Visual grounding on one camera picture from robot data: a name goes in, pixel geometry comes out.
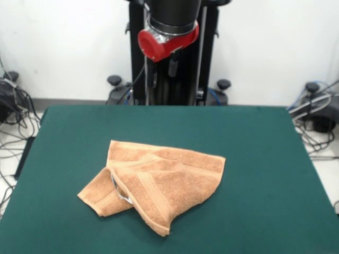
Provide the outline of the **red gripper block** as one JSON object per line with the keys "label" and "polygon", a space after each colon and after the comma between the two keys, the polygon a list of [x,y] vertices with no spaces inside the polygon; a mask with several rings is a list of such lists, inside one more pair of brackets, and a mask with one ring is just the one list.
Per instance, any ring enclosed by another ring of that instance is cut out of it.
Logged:
{"label": "red gripper block", "polygon": [[175,77],[179,66],[181,50],[194,43],[199,36],[199,25],[185,35],[170,36],[156,32],[150,26],[138,33],[138,45],[147,58],[147,86],[157,86],[157,62],[170,57],[168,75]]}

